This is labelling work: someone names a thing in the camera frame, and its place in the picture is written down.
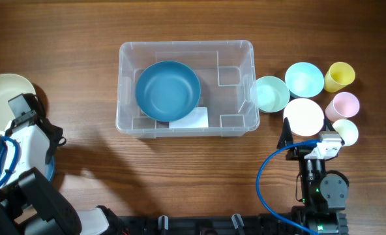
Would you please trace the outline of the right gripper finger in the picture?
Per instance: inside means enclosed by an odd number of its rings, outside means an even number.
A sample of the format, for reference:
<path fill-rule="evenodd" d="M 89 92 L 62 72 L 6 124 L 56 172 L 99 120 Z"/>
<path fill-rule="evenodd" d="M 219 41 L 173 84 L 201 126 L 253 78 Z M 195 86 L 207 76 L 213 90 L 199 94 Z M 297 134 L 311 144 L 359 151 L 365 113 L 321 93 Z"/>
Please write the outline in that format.
<path fill-rule="evenodd" d="M 342 146 L 345 144 L 343 138 L 326 117 L 323 120 L 323 140 L 325 142 L 340 142 Z"/>
<path fill-rule="evenodd" d="M 287 117 L 284 118 L 282 132 L 277 144 L 277 149 L 284 148 L 293 144 L 293 135 L 290 127 L 290 122 Z"/>

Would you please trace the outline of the cream plastic bowl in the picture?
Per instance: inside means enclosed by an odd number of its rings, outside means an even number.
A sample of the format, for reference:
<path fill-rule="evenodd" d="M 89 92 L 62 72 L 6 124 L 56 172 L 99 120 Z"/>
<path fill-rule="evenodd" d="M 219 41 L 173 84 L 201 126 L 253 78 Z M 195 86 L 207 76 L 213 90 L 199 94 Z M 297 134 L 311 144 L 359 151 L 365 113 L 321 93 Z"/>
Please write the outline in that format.
<path fill-rule="evenodd" d="M 32 83 L 18 74 L 0 74 L 0 131 L 14 119 L 8 101 L 21 93 L 36 94 Z"/>

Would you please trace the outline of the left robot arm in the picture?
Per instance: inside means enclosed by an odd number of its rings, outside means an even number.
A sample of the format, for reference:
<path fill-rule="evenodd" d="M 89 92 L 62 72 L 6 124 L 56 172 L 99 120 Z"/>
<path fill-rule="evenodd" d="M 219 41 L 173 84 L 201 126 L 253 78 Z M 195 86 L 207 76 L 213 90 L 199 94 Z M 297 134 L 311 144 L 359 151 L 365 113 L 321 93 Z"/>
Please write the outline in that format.
<path fill-rule="evenodd" d="M 21 93 L 8 105 L 14 119 L 0 136 L 0 234 L 128 234 L 105 206 L 76 211 L 46 177 L 66 139 L 38 97 Z"/>

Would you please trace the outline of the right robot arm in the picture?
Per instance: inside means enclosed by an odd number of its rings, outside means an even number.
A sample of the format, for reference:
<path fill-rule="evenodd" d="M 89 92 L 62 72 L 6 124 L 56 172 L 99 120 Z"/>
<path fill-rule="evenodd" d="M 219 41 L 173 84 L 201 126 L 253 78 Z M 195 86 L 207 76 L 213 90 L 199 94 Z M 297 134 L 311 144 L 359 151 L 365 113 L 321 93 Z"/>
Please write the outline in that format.
<path fill-rule="evenodd" d="M 338 156 L 344 140 L 331 122 L 323 121 L 319 137 L 313 144 L 293 147 L 288 118 L 284 119 L 277 148 L 288 147 L 287 161 L 299 162 L 297 181 L 301 182 L 302 206 L 294 206 L 291 220 L 318 234 L 348 234 L 346 208 L 349 180 L 337 170 L 327 170 L 325 163 Z"/>

